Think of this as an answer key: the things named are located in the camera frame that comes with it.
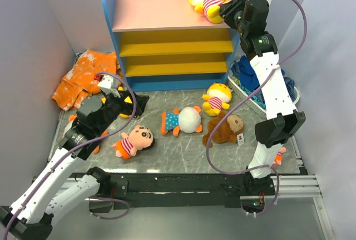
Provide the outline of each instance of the white basket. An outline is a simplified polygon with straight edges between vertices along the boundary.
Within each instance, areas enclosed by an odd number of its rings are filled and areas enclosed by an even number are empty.
[[[234,90],[234,92],[238,95],[239,98],[242,100],[245,99],[248,95],[228,76],[230,86]],[[295,101],[293,102],[296,104],[300,99],[300,94],[298,89],[294,86],[294,92],[296,94]],[[250,99],[247,102],[247,105],[250,106],[259,116],[266,118],[266,110],[264,110],[261,106],[259,106],[254,100]]]

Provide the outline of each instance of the orange cloth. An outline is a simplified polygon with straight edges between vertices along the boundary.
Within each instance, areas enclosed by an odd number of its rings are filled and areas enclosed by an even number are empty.
[[[63,78],[52,99],[58,106],[67,111],[71,107],[79,108],[81,102],[88,95],[100,92],[98,81],[94,80],[95,73],[108,71],[115,74],[117,67],[116,54],[105,54],[88,50],[83,53],[73,69]]]

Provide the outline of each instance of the striped shirt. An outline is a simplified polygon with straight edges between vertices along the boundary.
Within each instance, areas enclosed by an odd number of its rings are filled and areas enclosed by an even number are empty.
[[[212,97],[210,98],[208,101],[208,103],[210,103],[211,108],[213,109],[219,109],[221,110],[222,105],[223,105],[223,101],[221,101],[219,98],[217,97]]]
[[[122,147],[124,148],[125,152],[131,156],[131,152],[130,150],[134,147],[129,141],[128,141],[128,137],[127,138],[123,138],[121,140],[121,144],[122,144]]]
[[[210,6],[221,5],[223,3],[224,1],[222,0],[204,0],[202,3],[202,7],[204,9],[204,16],[207,18],[207,10],[209,9]]]

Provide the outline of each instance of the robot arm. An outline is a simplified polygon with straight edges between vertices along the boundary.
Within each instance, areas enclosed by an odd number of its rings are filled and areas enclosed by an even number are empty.
[[[225,23],[237,30],[241,49],[254,69],[262,87],[267,120],[256,124],[257,147],[248,168],[273,165],[279,149],[305,121],[303,112],[297,112],[279,67],[278,48],[274,37],[265,31],[266,19],[272,0],[232,0],[221,5],[220,16]],[[254,179],[266,178],[270,168],[251,171]]]
[[[55,197],[67,178],[84,163],[101,141],[79,148],[60,162],[68,151],[100,136],[123,111],[131,111],[132,114],[132,105],[125,103],[128,91],[118,92],[118,81],[111,76],[105,75],[99,80],[98,86],[106,98],[105,103],[97,96],[84,99],[72,127],[65,133],[43,172],[10,207],[0,207],[0,223],[4,226],[19,209],[22,210],[10,228],[10,232],[18,239],[46,239],[53,226],[74,206],[88,197],[110,190],[110,175],[99,168],[92,168],[76,185]],[[59,162],[59,166],[53,170],[53,166]],[[24,207],[24,200],[39,183],[42,185]]]

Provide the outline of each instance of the brown teddy bear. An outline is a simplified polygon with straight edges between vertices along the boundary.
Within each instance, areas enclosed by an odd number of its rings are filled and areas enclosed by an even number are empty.
[[[207,134],[202,137],[202,143],[206,146],[207,140],[210,137],[212,130],[215,129],[217,124],[226,115],[224,111],[221,111],[219,115],[211,119],[207,123]],[[212,140],[217,144],[222,144],[225,142],[235,143],[237,141],[237,135],[242,133],[244,130],[244,122],[240,116],[230,115],[227,120],[219,127],[217,132],[212,137]]]

